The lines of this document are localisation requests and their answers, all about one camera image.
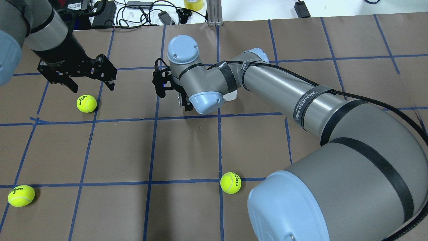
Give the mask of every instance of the blue grid line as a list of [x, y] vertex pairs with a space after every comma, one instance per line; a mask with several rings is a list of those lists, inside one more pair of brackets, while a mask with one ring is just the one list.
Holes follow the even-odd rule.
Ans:
[[367, 57], [341, 57], [336, 60], [365, 60], [365, 59], [387, 59], [391, 56], [367, 56]]
[[322, 59], [299, 59], [299, 60], [278, 60], [278, 63], [288, 63], [288, 62], [309, 62], [309, 61], [326, 61], [333, 60], [333, 58], [322, 58]]
[[[428, 106], [421, 107], [401, 107], [397, 108], [399, 110], [426, 110]], [[221, 117], [245, 117], [245, 116], [269, 116], [269, 115], [282, 115], [281, 112], [266, 112], [266, 113], [243, 113], [243, 114], [222, 114]], [[199, 119], [199, 118], [217, 118], [218, 115], [191, 115], [191, 116], [171, 116], [171, 117], [158, 117], [159, 120], [181, 120], [181, 119]], [[40, 120], [38, 118], [30, 117], [31, 120], [37, 121], [37, 125], [73, 125], [73, 124], [89, 124], [93, 123], [92, 120], [84, 120], [84, 121], [60, 121], [60, 122], [51, 122], [46, 120]], [[148, 118], [129, 118], [129, 119], [103, 119], [96, 120], [96, 123], [104, 123], [104, 122], [123, 122], [123, 121], [154, 121], [154, 117]], [[8, 127], [8, 126], [32, 126], [33, 123], [4, 123], [0, 124], [0, 127]]]
[[[108, 48], [108, 52], [107, 52], [107, 58], [110, 57], [111, 46], [113, 44], [113, 37], [114, 37], [114, 29], [111, 32], [111, 38], [110, 38], [110, 44], [109, 44], [109, 48]], [[100, 83], [100, 89], [99, 89], [98, 98], [97, 98], [97, 105], [99, 105], [99, 102], [101, 100], [102, 91], [103, 91], [103, 82]], [[93, 137], [94, 130], [95, 130], [97, 114], [98, 114], [98, 108], [95, 109], [94, 118], [92, 120], [92, 128], [91, 128], [91, 133], [89, 135], [88, 147], [86, 149], [86, 154], [85, 154], [85, 160], [83, 162], [82, 174], [80, 176], [80, 185], [79, 185], [79, 190], [77, 192], [76, 204], [74, 205], [73, 217], [71, 219], [71, 225], [70, 225], [70, 232], [68, 233], [68, 241], [71, 241], [71, 238], [73, 236], [74, 224], [76, 222], [77, 209], [79, 208], [80, 195], [82, 193], [82, 183], [83, 183], [83, 180], [85, 178], [86, 165], [88, 163], [89, 151], [91, 148], [92, 137]]]
[[400, 70], [398, 69], [397, 64], [395, 63], [394, 57], [392, 56], [392, 53], [391, 53], [391, 49], [389, 48], [388, 42], [386, 41], [385, 35], [383, 34], [383, 31], [382, 31], [382, 28], [380, 27], [379, 21], [378, 21], [376, 15], [373, 15], [373, 17], [374, 17], [374, 20], [376, 21], [377, 28], [379, 29], [379, 32], [382, 35], [382, 39], [383, 39], [383, 42], [385, 43], [386, 49], [388, 50], [389, 57], [391, 58], [392, 63], [394, 64], [394, 68], [397, 71], [397, 74], [400, 74]]
[[262, 115], [281, 115], [281, 114], [282, 114], [281, 112], [222, 114], [221, 117], [262, 116]]
[[11, 127], [11, 126], [32, 126], [33, 123], [5, 123], [0, 124], [0, 127]]
[[288, 119], [285, 118], [285, 132], [287, 134], [287, 145], [288, 145], [288, 154], [290, 155], [290, 164], [293, 165], [293, 159], [291, 154], [291, 145], [290, 145], [290, 130], [288, 129]]
[[[21, 162], [19, 163], [18, 172], [16, 173], [15, 181], [13, 186], [16, 186], [18, 183], [19, 174], [21, 173], [22, 165], [24, 164], [25, 156], [27, 155], [28, 147], [30, 145], [31, 139], [33, 138], [34, 131], [36, 130], [37, 122], [34, 123], [33, 129], [31, 130], [31, 134], [28, 138], [27, 145], [25, 146], [24, 153], [22, 154]], [[9, 210], [9, 203], [6, 204], [6, 208], [3, 212], [3, 217], [0, 223], [0, 232], [3, 228], [4, 220], [6, 219], [7, 211]]]
[[[103, 90], [103, 83], [100, 84], [100, 91], [98, 93], [98, 102], [100, 101], [102, 90]], [[84, 160], [83, 168], [82, 168], [82, 175], [80, 176], [80, 184], [83, 183], [83, 179], [85, 178], [86, 165], [88, 163], [89, 150], [91, 148], [92, 137], [94, 134], [95, 120], [97, 118], [97, 112], [98, 112], [98, 108], [95, 110], [95, 113], [94, 113], [94, 120], [92, 122], [91, 134], [89, 135], [88, 147], [86, 149], [85, 160]], [[76, 204], [74, 205], [73, 218], [71, 220], [71, 225], [70, 225], [70, 232], [68, 234], [68, 241], [71, 241], [71, 237], [73, 236], [74, 223], [76, 221], [77, 209], [79, 208], [79, 201], [80, 201], [80, 194], [81, 193], [82, 193], [82, 185], [79, 185], [79, 190], [77, 192], [77, 198], [76, 198]]]
[[320, 20], [321, 20], [322, 27], [324, 29], [325, 37], [327, 39], [328, 47], [330, 49], [331, 57], [333, 58], [333, 63], [334, 63], [334, 68], [336, 69], [337, 78], [339, 78], [339, 83], [340, 83], [340, 86], [342, 87], [342, 91], [345, 92], [345, 87], [343, 86], [342, 77], [340, 76], [339, 67], [337, 66], [336, 57], [334, 56], [333, 48], [330, 43], [330, 38], [327, 33], [327, 28], [325, 27], [324, 19], [321, 17]]
[[403, 58], [403, 57], [426, 57], [428, 54], [407, 54], [407, 55], [393, 55], [394, 58]]
[[6, 204], [6, 208], [4, 209], [4, 212], [3, 212], [3, 217], [1, 218], [0, 233], [1, 233], [1, 229], [3, 228], [4, 220], [6, 219], [6, 214], [8, 210], [9, 210], [9, 203]]
[[[217, 62], [220, 61], [220, 32], [219, 26], [216, 26], [216, 35], [217, 35]], [[223, 176], [223, 168], [221, 165], [221, 110], [217, 110], [217, 122], [218, 122], [218, 178], [221, 179]], [[224, 221], [223, 221], [223, 190], [220, 185], [218, 185], [219, 190], [219, 212], [220, 212], [220, 240], [224, 241]]]
[[241, 181], [264, 181], [266, 178], [241, 178]]
[[275, 38], [273, 37], [273, 31], [272, 31], [272, 25], [270, 24], [270, 19], [267, 20], [267, 23], [269, 24], [270, 38], [272, 39], [273, 55], [275, 56], [275, 65], [278, 66], [278, 57], [276, 55]]
[[[397, 108], [400, 111], [408, 111], [408, 110], [428, 110], [428, 106], [425, 107], [402, 107], [402, 108]], [[382, 110], [384, 111], [391, 111], [387, 108], [383, 108]]]
[[[241, 181], [262, 181], [265, 178], [241, 178]], [[220, 178], [211, 179], [187, 179], [187, 180], [166, 180], [152, 181], [152, 185], [164, 184], [191, 184], [191, 183], [213, 183], [220, 182]], [[132, 186], [148, 185], [149, 181], [125, 181], [125, 182], [91, 182], [91, 183], [51, 183], [51, 184], [22, 184], [31, 187], [104, 187], [104, 186]], [[13, 188], [16, 184], [0, 185], [0, 188]]]
[[42, 99], [40, 100], [39, 108], [37, 109], [37, 114], [40, 114], [42, 108], [43, 100], [45, 100], [46, 91], [48, 90], [49, 81], [46, 81], [45, 90], [43, 91]]
[[419, 124], [421, 125], [422, 130], [427, 133], [427, 129], [425, 128], [424, 121], [422, 120], [422, 116], [418, 110], [415, 110], [416, 117], [418, 118]]
[[154, 66], [149, 66], [149, 67], [133, 67], [133, 68], [118, 68], [117, 71], [121, 71], [121, 70], [136, 70], [136, 69], [154, 69]]
[[[403, 58], [403, 57], [428, 57], [428, 54], [404, 54], [404, 55], [391, 55], [391, 56], [361, 56], [361, 57], [337, 57], [336, 60], [362, 60], [362, 59], [384, 59], [384, 58]], [[278, 60], [278, 63], [287, 63], [287, 62], [312, 62], [312, 61], [326, 61], [333, 60], [333, 58], [316, 58], [316, 59], [294, 59], [294, 60]], [[205, 66], [211, 66], [212, 63], [204, 64]], [[118, 68], [118, 71], [123, 70], [136, 70], [136, 69], [154, 69], [153, 66], [148, 67], [130, 67], [130, 68]], [[40, 73], [22, 73], [14, 74], [14, 76], [22, 75], [40, 75]]]
[[146, 198], [146, 213], [144, 215], [144, 229], [143, 229], [143, 240], [147, 240], [147, 227], [149, 222], [149, 206], [150, 206], [150, 196], [152, 192], [152, 184], [153, 184], [153, 164], [155, 161], [155, 145], [156, 145], [156, 132], [158, 129], [158, 116], [159, 112], [159, 97], [157, 97], [156, 100], [156, 117], [155, 117], [155, 124], [153, 127], [153, 140], [152, 140], [152, 155], [150, 156], [150, 170], [149, 170], [149, 183], [147, 187], [147, 198]]
[[[218, 112], [218, 177], [221, 179], [223, 176], [223, 167], [221, 164], [222, 153], [221, 153], [221, 111], [220, 108], [217, 110]], [[220, 202], [220, 240], [224, 241], [224, 217], [223, 217], [223, 190], [219, 185], [219, 202]]]
[[113, 44], [114, 29], [111, 31], [110, 44], [108, 45], [107, 58], [110, 58], [111, 45]]
[[13, 74], [13, 76], [23, 76], [23, 75], [41, 75], [41, 73], [23, 73], [23, 74]]
[[33, 129], [31, 130], [30, 137], [28, 138], [27, 145], [24, 149], [24, 154], [22, 154], [21, 162], [19, 163], [18, 172], [16, 173], [15, 182], [16, 185], [18, 183], [19, 174], [21, 173], [22, 166], [24, 164], [25, 156], [27, 155], [28, 147], [30, 146], [31, 139], [33, 138], [34, 131], [36, 130], [37, 122], [34, 123]]
[[[162, 44], [160, 46], [160, 54], [161, 54], [160, 57], [161, 58], [163, 58], [163, 48], [165, 46], [165, 32], [166, 32], [166, 26], [163, 26]], [[162, 70], [162, 62], [159, 66], [159, 70]], [[159, 115], [159, 96], [156, 97], [156, 112], [155, 112], [155, 123], [153, 125], [152, 154], [150, 156], [149, 183], [147, 186], [146, 213], [144, 215], [143, 241], [147, 240], [147, 227], [148, 227], [148, 222], [149, 222], [150, 195], [151, 195], [151, 191], [152, 191], [153, 163], [155, 160], [156, 132], [158, 129], [158, 115]]]
[[37, 121], [38, 125], [74, 125], [74, 124], [88, 124], [94, 123], [93, 120], [84, 120], [84, 121], [46, 121], [40, 120], [39, 118], [30, 117], [30, 120]]
[[217, 62], [220, 62], [220, 31], [216, 26], [216, 39], [217, 39]]

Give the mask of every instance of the black cable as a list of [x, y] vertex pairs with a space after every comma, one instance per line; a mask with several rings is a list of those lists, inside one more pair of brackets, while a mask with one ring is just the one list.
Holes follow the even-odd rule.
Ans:
[[164, 61], [162, 58], [158, 58], [157, 60], [155, 60], [155, 66], [158, 66], [158, 61], [162, 61], [162, 63], [163, 63], [166, 67], [169, 67], [169, 66], [165, 63], [165, 61]]
[[[242, 61], [226, 61], [227, 63], [238, 63], [238, 64], [242, 64]], [[313, 86], [318, 86], [318, 83], [315, 83], [311, 80], [306, 79], [305, 77], [302, 77], [288, 69], [282, 68], [280, 66], [275, 66], [275, 65], [271, 65], [268, 63], [255, 63], [255, 62], [251, 62], [249, 64], [254, 65], [254, 66], [267, 66], [267, 67], [272, 67], [275, 69], [279, 69], [282, 70], [294, 77], [297, 77], [303, 81], [305, 81], [306, 83], [309, 83]], [[423, 139], [423, 141], [425, 142], [425, 144], [428, 146], [428, 135], [427, 133], [418, 125], [416, 124], [416, 122], [414, 122], [410, 117], [408, 117], [406, 114], [404, 114], [402, 111], [400, 111], [399, 109], [395, 108], [392, 105], [386, 104], [384, 102], [375, 100], [375, 99], [371, 99], [365, 96], [360, 96], [360, 95], [356, 95], [356, 94], [351, 94], [351, 93], [346, 93], [346, 92], [342, 92], [342, 91], [337, 91], [337, 90], [331, 90], [329, 91], [329, 93], [332, 94], [338, 94], [338, 95], [342, 95], [342, 96], [347, 96], [347, 97], [351, 97], [354, 99], [362, 99], [366, 102], [375, 104], [375, 105], [379, 105], [382, 106], [392, 112], [394, 112], [396, 115], [398, 115], [400, 118], [402, 118], [403, 120], [405, 120], [413, 129], [416, 130], [416, 132], [421, 136], [421, 138]], [[406, 233], [408, 233], [410, 230], [412, 230], [414, 227], [416, 227], [420, 222], [422, 222], [422, 220], [428, 215], [428, 202], [425, 203], [424, 207], [421, 209], [421, 211], [419, 212], [419, 214], [413, 218], [412, 221], [410, 221], [407, 225], [405, 225], [402, 229], [398, 230], [397, 232], [395, 232], [394, 234], [392, 234], [391, 236], [389, 236], [388, 238], [384, 239], [383, 241], [394, 241], [397, 240], [398, 238], [400, 238], [401, 236], [405, 235]]]
[[126, 5], [125, 0], [123, 0], [123, 3], [120, 3], [120, 2], [118, 2], [118, 1], [116, 1], [116, 0], [113, 0], [113, 2], [115, 2], [115, 3], [117, 3], [117, 4], [120, 4], [120, 5]]
[[168, 1], [166, 1], [166, 0], [157, 0], [157, 1], [154, 1], [152, 4], [145, 4], [145, 5], [125, 5], [125, 6], [122, 6], [122, 7], [117, 11], [117, 13], [116, 13], [116, 24], [119, 24], [119, 23], [118, 23], [118, 17], [119, 17], [119, 13], [120, 13], [120, 11], [122, 11], [122, 13], [123, 13], [126, 7], [134, 7], [134, 6], [136, 6], [136, 7], [141, 7], [141, 6], [150, 6], [150, 8], [149, 8], [149, 9], [152, 9], [152, 8], [153, 8], [153, 6], [168, 6], [168, 7], [174, 7], [176, 10], [177, 10], [177, 9], [185, 9], [185, 10], [189, 10], [189, 11], [191, 11], [191, 12], [195, 12], [195, 13], [197, 13], [197, 14], [199, 14], [200, 16], [202, 16], [202, 17], [204, 17], [204, 18], [205, 18], [205, 16], [204, 16], [203, 14], [200, 14], [199, 12], [194, 11], [194, 10], [191, 10], [191, 9], [182, 8], [182, 7], [176, 7], [176, 6], [175, 6], [174, 4], [172, 4], [172, 3], [170, 3], [171, 5], [166, 5], [166, 4], [155, 4], [156, 2], [167, 2], [167, 3], [170, 3], [170, 2], [168, 2]]
[[98, 2], [96, 2], [96, 3], [94, 4], [94, 8], [97, 8], [97, 11], [96, 11], [96, 12], [91, 12], [91, 13], [87, 13], [87, 14], [80, 14], [80, 15], [84, 15], [85, 17], [88, 17], [88, 18], [100, 15], [100, 14], [104, 11], [104, 9], [106, 8], [107, 0], [102, 0], [102, 6], [101, 6], [101, 8], [98, 10], [98, 4], [99, 4], [99, 2], [100, 2], [100, 1], [98, 1]]
[[122, 19], [119, 19], [119, 26], [122, 26], [121, 25], [121, 21], [124, 21], [125, 23], [126, 23], [126, 25], [127, 25], [127, 27], [130, 27], [129, 26], [129, 24], [128, 24], [128, 22], [130, 22], [130, 23], [136, 23], [136, 24], [140, 24], [139, 26], [141, 27], [141, 26], [143, 26], [143, 25], [145, 25], [146, 23], [148, 23], [149, 22], [149, 20], [148, 20], [148, 18], [147, 18], [147, 15], [146, 15], [146, 13], [144, 12], [144, 10], [140, 7], [140, 6], [137, 6], [140, 10], [141, 10], [141, 12], [143, 12], [143, 14], [140, 16], [140, 21], [139, 22], [136, 22], [136, 21], [131, 21], [131, 20], [127, 20], [127, 19], [125, 19], [124, 18], [124, 16], [123, 16], [123, 12], [124, 11], [122, 11]]
[[161, 12], [163, 11], [162, 9], [150, 9], [150, 10], [149, 10], [149, 14], [148, 14], [148, 15], [149, 15], [149, 23], [150, 23], [150, 24], [152, 24], [151, 13], [152, 13], [152, 11], [155, 11], [155, 10], [159, 10], [159, 11], [161, 11]]
[[370, 2], [369, 0], [364, 0], [364, 2], [369, 4], [377, 4], [380, 0], [377, 0], [376, 2]]

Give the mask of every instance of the black strap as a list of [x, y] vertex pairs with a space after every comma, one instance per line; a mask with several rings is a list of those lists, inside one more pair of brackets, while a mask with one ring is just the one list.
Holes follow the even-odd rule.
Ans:
[[23, 0], [6, 0], [8, 3], [12, 4], [15, 8], [17, 8], [21, 14], [22, 18], [25, 21], [25, 24], [27, 25], [27, 33], [25, 34], [25, 37], [28, 37], [30, 35], [30, 20], [33, 18], [31, 14], [31, 10], [28, 7], [27, 3]]
[[232, 70], [230, 69], [226, 61], [220, 61], [215, 65], [223, 74], [224, 79], [226, 80], [226, 83], [227, 83], [227, 89], [229, 90], [229, 93], [237, 90], [238, 87], [236, 85], [235, 76], [233, 75]]
[[362, 101], [360, 99], [350, 101], [350, 102], [346, 103], [345, 105], [343, 105], [342, 107], [340, 107], [333, 114], [333, 116], [328, 120], [328, 122], [325, 125], [324, 130], [323, 130], [323, 132], [321, 134], [321, 146], [323, 146], [323, 145], [325, 145], [325, 144], [328, 143], [328, 141], [330, 140], [331, 133], [333, 132], [334, 128], [339, 123], [339, 121], [348, 112], [350, 112], [352, 109], [354, 109], [355, 107], [357, 107], [359, 105], [362, 105], [362, 104], [366, 104], [366, 102]]
[[309, 105], [314, 101], [318, 96], [332, 90], [333, 88], [325, 86], [325, 85], [318, 85], [313, 87], [312, 89], [308, 90], [302, 97], [297, 101], [296, 107], [293, 111], [293, 118], [294, 121], [302, 126], [303, 129], [305, 129], [304, 125], [304, 119], [306, 110], [308, 109]]
[[395, 168], [381, 154], [366, 143], [352, 138], [341, 137], [332, 140], [331, 143], [339, 143], [352, 148], [370, 160], [388, 179], [392, 187], [397, 192], [404, 210], [403, 223], [412, 217], [414, 212], [412, 194], [397, 170], [395, 170]]
[[198, 67], [198, 66], [205, 66], [205, 65], [204, 65], [204, 64], [202, 64], [202, 63], [196, 63], [196, 64], [192, 64], [192, 65], [190, 65], [189, 67], [187, 67], [186, 69], [184, 69], [184, 70], [180, 73], [180, 75], [178, 76], [178, 79], [181, 79], [181, 77], [183, 76], [183, 74], [185, 74], [187, 71], [189, 71], [189, 70], [193, 69], [194, 67]]
[[48, 24], [50, 24], [52, 22], [52, 19], [54, 18], [54, 16], [55, 16], [55, 10], [54, 10], [54, 8], [52, 8], [51, 15], [49, 15], [49, 17], [46, 19], [46, 21], [44, 21], [41, 25], [39, 25], [35, 28], [32, 28], [31, 33], [35, 33], [37, 31], [44, 29]]
[[260, 60], [260, 59], [250, 59], [250, 60], [244, 61], [242, 63], [241, 68], [239, 69], [239, 72], [238, 72], [238, 81], [241, 83], [242, 87], [244, 87], [244, 89], [246, 89], [248, 91], [250, 91], [250, 90], [245, 86], [244, 75], [245, 75], [245, 72], [247, 71], [248, 67], [250, 66], [250, 64], [252, 62], [258, 62], [258, 61], [262, 61], [262, 60]]
[[364, 2], [369, 4], [377, 4], [378, 2], [380, 2], [380, 0], [377, 0], [376, 2], [370, 2], [369, 0], [364, 0]]

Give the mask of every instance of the black device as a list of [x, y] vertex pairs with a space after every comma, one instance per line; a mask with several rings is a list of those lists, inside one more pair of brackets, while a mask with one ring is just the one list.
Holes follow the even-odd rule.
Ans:
[[49, 0], [53, 9], [71, 9], [91, 11], [90, 0]]
[[162, 11], [158, 14], [160, 21], [164, 25], [175, 25], [174, 20], [171, 18], [171, 16], [166, 12]]
[[294, 5], [294, 9], [296, 10], [297, 16], [299, 18], [310, 18], [311, 14], [309, 13], [308, 8], [306, 7], [305, 2], [298, 1]]
[[[102, 2], [96, 2], [98, 4], [98, 9], [101, 8]], [[114, 14], [116, 13], [116, 4], [113, 1], [107, 1], [105, 9], [101, 12], [100, 15], [94, 17], [94, 21], [92, 22], [92, 26], [108, 26], [111, 27], [113, 25]]]
[[128, 1], [126, 3], [126, 8], [129, 9], [150, 9], [152, 2], [140, 2], [140, 1]]
[[177, 9], [177, 14], [180, 19], [180, 24], [186, 24], [192, 12], [188, 9]]

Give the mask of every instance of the wire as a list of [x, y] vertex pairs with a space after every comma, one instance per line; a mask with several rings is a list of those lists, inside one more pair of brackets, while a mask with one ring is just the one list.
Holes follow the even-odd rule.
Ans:
[[123, 3], [120, 3], [120, 2], [118, 2], [118, 1], [116, 1], [116, 0], [113, 0], [113, 2], [115, 2], [115, 3], [117, 3], [117, 4], [120, 4], [120, 5], [126, 5], [125, 0], [123, 0]]
[[[167, 5], [167, 4], [155, 4], [155, 3], [157, 3], [157, 2], [166, 2], [166, 3], [169, 3], [170, 5]], [[166, 0], [157, 0], [157, 1], [154, 1], [152, 4], [144, 4], [144, 5], [124, 5], [124, 6], [122, 6], [121, 8], [119, 8], [119, 10], [117, 11], [117, 13], [116, 13], [116, 25], [120, 25], [119, 24], [119, 20], [118, 20], [118, 18], [119, 18], [119, 13], [122, 11], [122, 19], [123, 19], [123, 12], [124, 12], [124, 10], [125, 10], [125, 8], [127, 8], [127, 7], [142, 7], [142, 6], [149, 6], [149, 19], [150, 19], [150, 13], [151, 13], [151, 11], [154, 11], [154, 10], [152, 10], [152, 8], [153, 8], [153, 6], [168, 6], [168, 7], [174, 7], [175, 8], [175, 10], [177, 11], [178, 9], [185, 9], [185, 10], [189, 10], [189, 11], [191, 11], [191, 12], [195, 12], [196, 14], [198, 14], [198, 15], [200, 15], [200, 16], [202, 16], [202, 17], [204, 17], [205, 18], [205, 15], [203, 15], [203, 14], [201, 14], [201, 13], [199, 13], [199, 12], [197, 12], [197, 11], [194, 11], [194, 10], [192, 10], [192, 9], [187, 9], [187, 8], [182, 8], [182, 7], [177, 7], [177, 6], [175, 6], [174, 4], [172, 4], [171, 2], [169, 2], [169, 1], [166, 1]]]
[[364, 2], [369, 3], [369, 4], [377, 4], [380, 0], [377, 0], [376, 2], [370, 2], [369, 0], [364, 0]]
[[[227, 63], [238, 63], [238, 64], [242, 64], [242, 61], [226, 61]], [[318, 86], [318, 83], [315, 83], [311, 80], [306, 79], [305, 77], [302, 77], [288, 69], [282, 68], [280, 66], [275, 66], [275, 65], [271, 65], [268, 63], [255, 63], [252, 62], [249, 64], [249, 66], [267, 66], [267, 67], [272, 67], [275, 69], [279, 69], [282, 70], [294, 77], [297, 77], [303, 81], [305, 81], [306, 83], [309, 83], [311, 85], [314, 86]], [[428, 135], [427, 133], [423, 130], [422, 127], [420, 127], [418, 124], [416, 124], [416, 122], [414, 122], [410, 117], [408, 117], [406, 114], [404, 114], [402, 111], [400, 111], [399, 109], [395, 108], [392, 105], [386, 104], [384, 102], [375, 100], [375, 99], [371, 99], [368, 97], [364, 97], [364, 96], [360, 96], [360, 95], [356, 95], [356, 94], [351, 94], [351, 93], [346, 93], [346, 92], [342, 92], [342, 91], [337, 91], [337, 90], [331, 90], [329, 91], [329, 93], [332, 94], [338, 94], [338, 95], [342, 95], [342, 96], [347, 96], [347, 97], [351, 97], [354, 99], [362, 99], [366, 102], [375, 104], [375, 105], [379, 105], [382, 106], [384, 108], [387, 108], [388, 110], [394, 112], [395, 114], [397, 114], [400, 118], [402, 118], [403, 120], [405, 120], [413, 129], [416, 130], [416, 132], [421, 136], [421, 138], [423, 139], [423, 141], [425, 142], [425, 144], [428, 146]], [[397, 240], [398, 238], [400, 238], [401, 236], [403, 236], [404, 234], [408, 233], [410, 230], [412, 230], [414, 227], [416, 227], [416, 225], [418, 225], [420, 222], [422, 222], [422, 220], [428, 215], [428, 202], [425, 203], [424, 207], [421, 209], [421, 211], [419, 212], [419, 214], [414, 217], [412, 219], [412, 221], [410, 221], [407, 225], [405, 225], [402, 229], [398, 230], [397, 232], [395, 232], [394, 234], [392, 234], [391, 236], [389, 236], [388, 238], [384, 239], [383, 241], [394, 241]]]
[[98, 4], [99, 4], [99, 2], [100, 2], [100, 1], [98, 1], [98, 2], [96, 2], [96, 3], [94, 4], [94, 8], [97, 8], [97, 11], [96, 11], [96, 12], [92, 12], [92, 10], [94, 10], [94, 8], [93, 8], [93, 9], [91, 10], [91, 13], [88, 13], [88, 14], [83, 14], [83, 13], [81, 13], [81, 14], [79, 14], [79, 16], [81, 16], [81, 15], [85, 15], [85, 17], [90, 18], [90, 17], [94, 17], [94, 16], [98, 16], [98, 15], [100, 15], [100, 14], [104, 11], [104, 9], [106, 8], [107, 0], [102, 0], [101, 8], [98, 10]]
[[155, 11], [155, 10], [159, 10], [159, 11], [161, 11], [161, 12], [163, 11], [162, 9], [150, 9], [150, 10], [149, 10], [149, 23], [150, 23], [150, 24], [152, 24], [151, 13], [152, 13], [152, 11]]

